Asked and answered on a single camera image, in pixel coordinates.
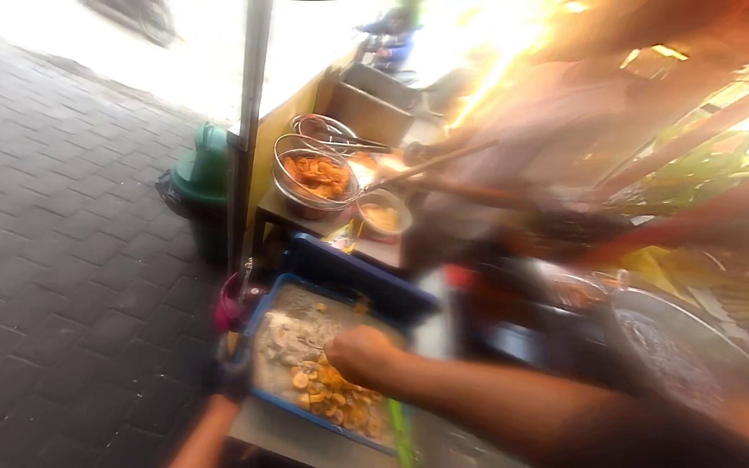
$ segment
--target metal pole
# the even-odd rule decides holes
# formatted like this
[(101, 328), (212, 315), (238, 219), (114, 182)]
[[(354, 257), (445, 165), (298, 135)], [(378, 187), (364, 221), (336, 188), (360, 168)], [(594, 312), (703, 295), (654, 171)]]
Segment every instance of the metal pole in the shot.
[(256, 131), (259, 127), (259, 104), (265, 80), (265, 59), (270, 35), (270, 12), (273, 0), (248, 0), (244, 32), (244, 69), (241, 84), (241, 120), (239, 135), (231, 145), (230, 189), (227, 204), (227, 257), (231, 274), (242, 267), (242, 247), (247, 230), (250, 203), (250, 178)]

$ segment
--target glove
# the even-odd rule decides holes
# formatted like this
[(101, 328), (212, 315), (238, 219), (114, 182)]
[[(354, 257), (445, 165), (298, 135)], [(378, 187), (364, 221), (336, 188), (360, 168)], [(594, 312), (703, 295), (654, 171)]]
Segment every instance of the glove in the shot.
[(204, 386), (210, 394), (219, 393), (241, 403), (253, 381), (253, 336), (240, 336), (230, 357), (226, 357), (226, 348), (224, 341), (216, 350)]

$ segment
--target tongs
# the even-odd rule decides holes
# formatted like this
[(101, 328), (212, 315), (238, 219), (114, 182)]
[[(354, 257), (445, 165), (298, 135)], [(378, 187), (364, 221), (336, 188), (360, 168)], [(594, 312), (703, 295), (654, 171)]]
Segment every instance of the tongs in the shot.
[[(307, 114), (299, 119), (299, 131), (303, 135), (316, 138), (320, 142), (337, 150), (364, 151), (369, 153), (392, 152), (392, 149), (388, 145), (335, 132), (328, 128), (327, 123), (315, 114)], [(335, 139), (343, 139), (346, 143), (335, 142)]]

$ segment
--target motorcycle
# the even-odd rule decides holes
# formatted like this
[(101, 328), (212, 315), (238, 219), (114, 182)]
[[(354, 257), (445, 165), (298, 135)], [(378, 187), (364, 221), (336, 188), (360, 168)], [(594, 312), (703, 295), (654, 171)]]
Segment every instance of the motorcycle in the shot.
[(165, 0), (82, 0), (86, 7), (136, 29), (161, 48), (175, 40), (175, 20)]

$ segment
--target metal bowl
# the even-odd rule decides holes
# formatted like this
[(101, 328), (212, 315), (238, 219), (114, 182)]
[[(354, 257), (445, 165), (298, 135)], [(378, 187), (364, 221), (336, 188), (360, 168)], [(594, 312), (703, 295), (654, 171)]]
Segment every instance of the metal bowl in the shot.
[[(285, 169), (283, 161), (286, 157), (317, 157), (325, 156), (337, 166), (348, 169), (348, 183), (344, 195), (339, 200), (319, 197), (310, 192), (304, 185), (294, 179)], [(280, 136), (274, 144), (273, 176), (276, 186), (290, 200), (304, 207), (318, 211), (341, 211), (350, 205), (360, 192), (357, 177), (345, 158), (314, 138), (304, 135), (287, 134)]]
[[(383, 229), (375, 224), (374, 221), (363, 213), (362, 206), (366, 203), (374, 203), (381, 207), (390, 207), (397, 210), (399, 217), (398, 228), (394, 230)], [(406, 208), (406, 205), (400, 198), (395, 197), (394, 194), (382, 188), (361, 195), (357, 199), (357, 209), (360, 211), (360, 216), (363, 217), (364, 226), (381, 236), (399, 236), (412, 225), (412, 214), (409, 212), (409, 208)]]

